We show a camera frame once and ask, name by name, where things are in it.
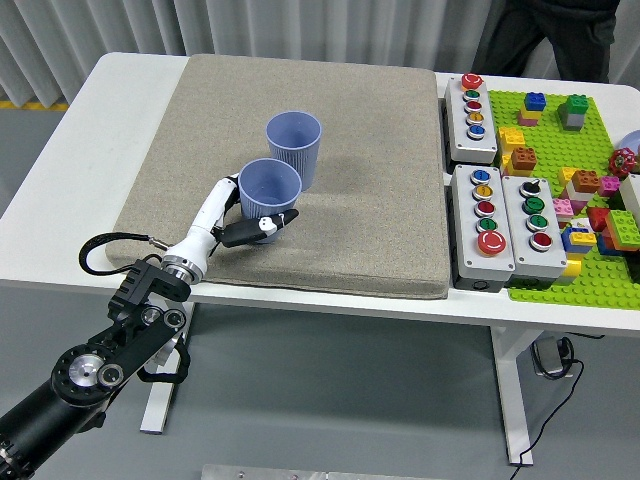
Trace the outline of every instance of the white table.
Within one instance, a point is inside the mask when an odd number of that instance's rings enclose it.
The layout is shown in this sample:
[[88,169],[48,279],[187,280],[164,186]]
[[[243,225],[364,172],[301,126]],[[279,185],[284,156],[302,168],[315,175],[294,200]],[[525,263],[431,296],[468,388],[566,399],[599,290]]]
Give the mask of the white table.
[[[123,277],[85,274],[78,251],[87,239],[112,230],[186,63],[185,57],[123,53],[100,60],[0,219],[0,252],[9,260],[0,264],[0,285],[113,294]],[[443,97],[450,75],[437,77]],[[486,81],[489,90],[589,95],[614,145],[640,129],[640,92],[631,87]],[[111,267],[103,249],[90,262]],[[518,303],[504,290],[450,289],[445,300],[419,301],[201,283],[190,300],[492,327],[512,463],[529,446],[516,367],[520,352],[543,330],[640,336],[640,312]],[[524,463],[532,463],[530,454]]]

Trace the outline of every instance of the white curtain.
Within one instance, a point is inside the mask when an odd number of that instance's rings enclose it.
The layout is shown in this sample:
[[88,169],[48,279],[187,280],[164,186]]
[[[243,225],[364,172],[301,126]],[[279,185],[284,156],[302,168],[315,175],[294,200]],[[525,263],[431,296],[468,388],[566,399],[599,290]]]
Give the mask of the white curtain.
[[[72,102],[108,52],[220,53],[466,72],[504,0],[0,0],[0,95]],[[640,87],[640,9],[622,0],[610,79]],[[525,72],[558,78],[543,42]]]

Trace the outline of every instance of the gray felt mat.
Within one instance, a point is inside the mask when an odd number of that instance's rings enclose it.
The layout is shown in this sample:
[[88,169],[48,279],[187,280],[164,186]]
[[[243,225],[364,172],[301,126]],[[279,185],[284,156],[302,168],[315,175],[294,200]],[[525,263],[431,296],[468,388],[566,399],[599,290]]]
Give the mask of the gray felt mat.
[[[437,105],[428,70],[193,56],[114,230],[177,243],[216,181],[269,156],[269,118],[305,110],[324,133],[314,184],[296,203],[300,216],[271,245],[218,248],[205,281],[446,297]],[[115,242],[107,256],[123,265],[149,250]]]

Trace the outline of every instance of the black pants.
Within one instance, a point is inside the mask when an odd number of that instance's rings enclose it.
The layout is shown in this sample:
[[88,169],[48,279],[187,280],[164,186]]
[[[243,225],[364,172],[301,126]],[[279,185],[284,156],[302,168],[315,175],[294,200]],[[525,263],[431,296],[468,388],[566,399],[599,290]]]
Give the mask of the black pants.
[[615,16],[589,22],[558,18],[507,0],[475,73],[520,77],[534,48],[549,39],[562,80],[609,83]]

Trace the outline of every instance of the person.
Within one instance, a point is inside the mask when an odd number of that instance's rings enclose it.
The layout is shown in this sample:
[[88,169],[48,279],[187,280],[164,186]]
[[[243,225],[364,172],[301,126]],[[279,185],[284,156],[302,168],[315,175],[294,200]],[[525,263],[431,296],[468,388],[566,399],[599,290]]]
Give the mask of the person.
[[520,77],[546,37],[562,80],[609,83],[620,0],[506,0],[484,61],[473,71]]

